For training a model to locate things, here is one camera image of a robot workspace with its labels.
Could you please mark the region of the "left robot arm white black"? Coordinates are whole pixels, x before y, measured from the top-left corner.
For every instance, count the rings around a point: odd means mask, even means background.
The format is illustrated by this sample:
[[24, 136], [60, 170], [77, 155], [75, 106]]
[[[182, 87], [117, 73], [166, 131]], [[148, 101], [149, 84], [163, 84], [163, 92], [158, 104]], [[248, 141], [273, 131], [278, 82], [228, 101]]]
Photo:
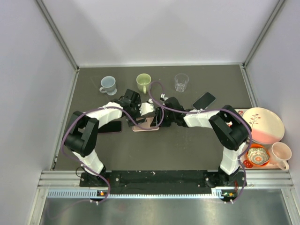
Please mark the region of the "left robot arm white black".
[[137, 125], [136, 119], [154, 112], [151, 101], [142, 102], [141, 96], [133, 90], [126, 90], [125, 95], [106, 105], [86, 112], [75, 111], [67, 125], [61, 142], [61, 151], [67, 147], [84, 169], [83, 179], [96, 186], [106, 182], [106, 168], [100, 161], [95, 146], [98, 130], [109, 122], [126, 117], [129, 125]]

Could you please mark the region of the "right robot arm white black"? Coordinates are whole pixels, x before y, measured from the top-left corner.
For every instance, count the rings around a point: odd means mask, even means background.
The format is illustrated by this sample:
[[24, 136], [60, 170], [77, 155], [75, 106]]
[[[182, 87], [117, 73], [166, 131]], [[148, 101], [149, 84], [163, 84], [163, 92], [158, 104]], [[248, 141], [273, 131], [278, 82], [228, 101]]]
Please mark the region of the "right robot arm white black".
[[236, 180], [240, 157], [252, 129], [234, 108], [225, 105], [220, 110], [185, 110], [175, 97], [170, 97], [155, 109], [151, 125], [169, 127], [172, 123], [184, 128], [211, 128], [223, 145], [218, 172], [203, 175], [207, 186], [228, 186]]

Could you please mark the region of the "dark phone blue edge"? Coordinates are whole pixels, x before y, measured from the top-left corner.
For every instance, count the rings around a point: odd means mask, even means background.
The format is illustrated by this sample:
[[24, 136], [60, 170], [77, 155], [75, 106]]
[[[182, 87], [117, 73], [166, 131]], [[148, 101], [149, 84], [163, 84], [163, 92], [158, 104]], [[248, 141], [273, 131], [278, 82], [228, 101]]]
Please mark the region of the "dark phone blue edge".
[[216, 100], [215, 96], [213, 96], [209, 92], [206, 92], [192, 104], [192, 107], [197, 110], [201, 110], [201, 109], [205, 110], [215, 100]]

